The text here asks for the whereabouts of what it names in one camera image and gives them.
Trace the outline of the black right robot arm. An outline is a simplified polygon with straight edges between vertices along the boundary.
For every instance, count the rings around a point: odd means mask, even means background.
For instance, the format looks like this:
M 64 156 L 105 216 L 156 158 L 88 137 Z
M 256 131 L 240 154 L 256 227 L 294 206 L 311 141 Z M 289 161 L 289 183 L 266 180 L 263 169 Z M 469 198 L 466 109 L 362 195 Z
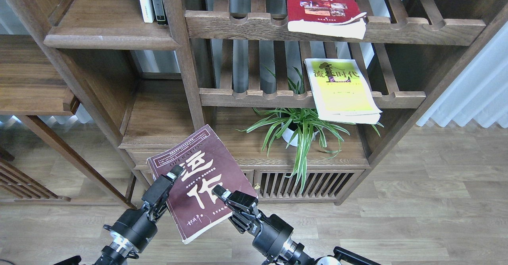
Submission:
M 335 247 L 332 255 L 312 258 L 304 252 L 304 245 L 292 240 L 293 227 L 276 214 L 270 217 L 258 209 L 259 200 L 241 191 L 234 193 L 221 185 L 212 190 L 232 210 L 232 225 L 243 234 L 248 232 L 254 239 L 252 245 L 263 256 L 266 264 L 283 265 L 339 265 L 346 261 L 352 265 L 376 265 L 376 262 L 341 247 Z

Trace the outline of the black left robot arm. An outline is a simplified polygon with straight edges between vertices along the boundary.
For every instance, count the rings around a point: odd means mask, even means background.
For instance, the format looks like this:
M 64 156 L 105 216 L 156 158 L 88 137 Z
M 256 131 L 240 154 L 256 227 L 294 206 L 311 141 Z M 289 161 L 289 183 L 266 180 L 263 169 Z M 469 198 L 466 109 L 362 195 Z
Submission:
M 128 258 L 139 258 L 157 233 L 156 222 L 167 209 L 168 194 L 183 171 L 183 167 L 177 165 L 169 173 L 159 176 L 143 194 L 144 203 L 140 209 L 127 209 L 113 226 L 103 226 L 113 241 L 103 247 L 96 265 L 125 265 Z

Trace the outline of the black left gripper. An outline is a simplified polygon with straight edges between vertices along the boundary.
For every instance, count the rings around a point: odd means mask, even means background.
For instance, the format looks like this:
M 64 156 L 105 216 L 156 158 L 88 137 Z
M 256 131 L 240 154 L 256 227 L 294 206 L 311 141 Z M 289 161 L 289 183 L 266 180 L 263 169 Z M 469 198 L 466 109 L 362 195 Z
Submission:
M 184 168 L 177 165 L 159 176 L 147 192 L 140 209 L 127 209 L 112 227 L 104 225 L 113 238 L 109 245 L 117 253 L 142 253 L 157 233 L 156 223 L 167 210 L 167 197 Z

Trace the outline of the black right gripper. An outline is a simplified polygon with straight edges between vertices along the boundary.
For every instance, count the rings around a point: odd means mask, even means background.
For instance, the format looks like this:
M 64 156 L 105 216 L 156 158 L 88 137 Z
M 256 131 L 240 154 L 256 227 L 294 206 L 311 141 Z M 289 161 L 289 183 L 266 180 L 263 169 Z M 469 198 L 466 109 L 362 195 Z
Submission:
M 257 208 L 259 200 L 239 190 L 231 193 L 221 185 L 212 189 L 224 204 L 232 209 L 231 223 L 240 232 L 254 236 L 252 246 L 267 259 L 291 259 L 294 242 L 291 240 L 293 227 L 272 214 L 265 216 Z

